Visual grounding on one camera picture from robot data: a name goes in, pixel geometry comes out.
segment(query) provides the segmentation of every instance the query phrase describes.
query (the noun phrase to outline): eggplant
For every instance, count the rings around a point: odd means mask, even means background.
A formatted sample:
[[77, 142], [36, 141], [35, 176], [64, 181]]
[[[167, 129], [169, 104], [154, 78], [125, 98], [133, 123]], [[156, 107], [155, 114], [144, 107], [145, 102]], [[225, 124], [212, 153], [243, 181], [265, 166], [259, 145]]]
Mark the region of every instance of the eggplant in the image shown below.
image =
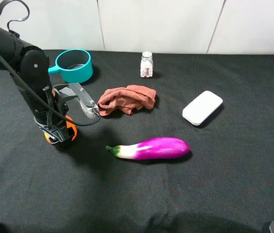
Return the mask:
[[106, 146], [115, 157], [123, 159], [175, 159], [190, 152], [190, 146], [175, 137], [157, 137], [130, 146]]

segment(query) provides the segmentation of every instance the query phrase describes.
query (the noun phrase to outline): glass jar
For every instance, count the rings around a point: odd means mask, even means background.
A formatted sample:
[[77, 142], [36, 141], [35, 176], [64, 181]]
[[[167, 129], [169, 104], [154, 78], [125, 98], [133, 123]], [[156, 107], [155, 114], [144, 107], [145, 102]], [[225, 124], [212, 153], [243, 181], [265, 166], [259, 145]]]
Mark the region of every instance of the glass jar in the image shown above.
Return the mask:
[[153, 76], [153, 60], [152, 53], [145, 51], [142, 53], [141, 65], [140, 65], [140, 76], [142, 78], [150, 78]]

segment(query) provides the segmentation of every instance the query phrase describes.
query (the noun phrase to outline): brown cloth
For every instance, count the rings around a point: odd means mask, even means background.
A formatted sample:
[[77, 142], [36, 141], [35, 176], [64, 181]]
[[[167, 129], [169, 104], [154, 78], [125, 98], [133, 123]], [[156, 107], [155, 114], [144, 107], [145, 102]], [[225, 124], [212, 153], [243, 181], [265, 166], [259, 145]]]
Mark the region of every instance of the brown cloth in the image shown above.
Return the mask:
[[156, 90], [146, 86], [129, 85], [126, 88], [108, 89], [98, 101], [99, 112], [102, 117], [120, 109], [132, 115], [132, 109], [140, 110], [145, 107], [152, 109], [155, 103]]

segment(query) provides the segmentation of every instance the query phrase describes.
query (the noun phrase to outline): black tablecloth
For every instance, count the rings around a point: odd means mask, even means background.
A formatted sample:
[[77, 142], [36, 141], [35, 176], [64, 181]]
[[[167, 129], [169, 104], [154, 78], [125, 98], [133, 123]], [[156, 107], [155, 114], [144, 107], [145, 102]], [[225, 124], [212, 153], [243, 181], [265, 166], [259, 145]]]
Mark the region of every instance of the black tablecloth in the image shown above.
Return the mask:
[[[53, 65], [60, 51], [46, 53]], [[154, 77], [142, 79], [140, 53], [91, 55], [94, 75], [83, 87], [94, 100], [145, 85], [157, 90], [155, 108], [79, 127], [73, 147], [59, 151], [0, 71], [0, 223], [12, 233], [255, 233], [274, 220], [274, 56], [154, 54]], [[205, 90], [223, 105], [195, 127], [182, 110]], [[164, 136], [192, 153], [134, 162], [105, 150]]]

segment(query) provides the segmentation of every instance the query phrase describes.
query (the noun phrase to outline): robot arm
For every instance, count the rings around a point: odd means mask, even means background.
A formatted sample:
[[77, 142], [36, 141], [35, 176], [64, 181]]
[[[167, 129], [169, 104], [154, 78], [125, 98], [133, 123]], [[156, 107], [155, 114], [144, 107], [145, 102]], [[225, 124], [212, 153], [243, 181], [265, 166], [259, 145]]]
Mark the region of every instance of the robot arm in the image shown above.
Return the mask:
[[0, 69], [11, 73], [13, 81], [33, 113], [34, 121], [45, 133], [49, 143], [60, 143], [61, 146], [67, 147], [76, 136], [74, 122], [65, 117], [68, 100], [76, 98], [81, 106], [89, 109], [88, 112], [84, 111], [86, 115], [95, 116], [98, 119], [96, 122], [99, 121], [97, 106], [87, 93], [82, 93], [87, 94], [86, 98], [74, 95], [73, 92], [65, 95], [60, 90], [67, 89], [68, 84], [53, 88], [48, 75], [49, 58], [40, 48], [21, 40], [19, 34], [0, 28], [0, 57], [4, 59], [0, 61]]

